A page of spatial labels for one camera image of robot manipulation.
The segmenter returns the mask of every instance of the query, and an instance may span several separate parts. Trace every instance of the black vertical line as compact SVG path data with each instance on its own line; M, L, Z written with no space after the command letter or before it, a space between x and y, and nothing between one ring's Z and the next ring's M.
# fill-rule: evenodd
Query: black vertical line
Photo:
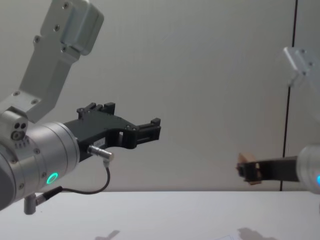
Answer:
M291 46L295 46L296 42L296 26L297 26L297 15L298 15L298 0L295 0L294 7L294 20L293 20L293 31L292 31L292 42ZM282 149L282 157L286 156L286 145L287 145L287 132L288 132L288 117L289 117L289 105L290 105L290 93L291 88L288 88L288 94L286 98L286 112L285 112L285 125L284 125L284 138L283 138L283 149ZM280 181L280 191L283 190L283 181Z

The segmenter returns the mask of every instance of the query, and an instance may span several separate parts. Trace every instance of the gray wall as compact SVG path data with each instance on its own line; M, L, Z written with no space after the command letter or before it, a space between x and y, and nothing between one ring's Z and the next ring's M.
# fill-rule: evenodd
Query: gray wall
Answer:
M320 2L300 0L297 12L295 46L311 51L320 58ZM320 143L320 124L310 115L304 102L303 88L291 91L286 155L298 154L306 145ZM283 184L285 190L301 189L298 183Z
M160 141L110 149L112 191L277 190L249 188L235 166L240 151L282 155L287 87L276 59L291 45L294 0L92 2L105 15L96 45L41 122L72 120L90 102L115 102L135 124L161 118ZM1 99L19 85L49 4L1 2ZM93 190L105 180L91 158L57 183Z

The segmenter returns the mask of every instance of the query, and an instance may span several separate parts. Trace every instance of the white table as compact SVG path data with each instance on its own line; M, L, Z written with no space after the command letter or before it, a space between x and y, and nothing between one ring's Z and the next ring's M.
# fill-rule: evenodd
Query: white table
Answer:
M62 193L23 213L0 212L1 240L320 239L320 196L309 192Z

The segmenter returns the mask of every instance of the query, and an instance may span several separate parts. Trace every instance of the cable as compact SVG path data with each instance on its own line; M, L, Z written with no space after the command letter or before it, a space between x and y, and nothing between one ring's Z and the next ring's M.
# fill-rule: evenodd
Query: cable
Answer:
M62 188L62 191L66 191L66 192L70 192L70 193L76 193L76 194L84 194L84 195L92 195L92 194L98 194L101 193L103 190L105 190L109 183L110 183L110 178L111 178L111 174L110 174L110 170L108 167L105 168L106 169L106 174L107 174L107 180L105 185L96 190L96 191L80 191L80 190L75 190L75 189L70 189L70 188Z

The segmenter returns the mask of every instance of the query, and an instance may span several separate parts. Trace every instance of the green led ring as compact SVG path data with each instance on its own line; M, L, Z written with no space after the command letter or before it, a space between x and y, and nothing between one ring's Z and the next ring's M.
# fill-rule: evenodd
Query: green led ring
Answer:
M57 172L52 173L46 180L46 184L52 184L58 178L58 176L59 175Z

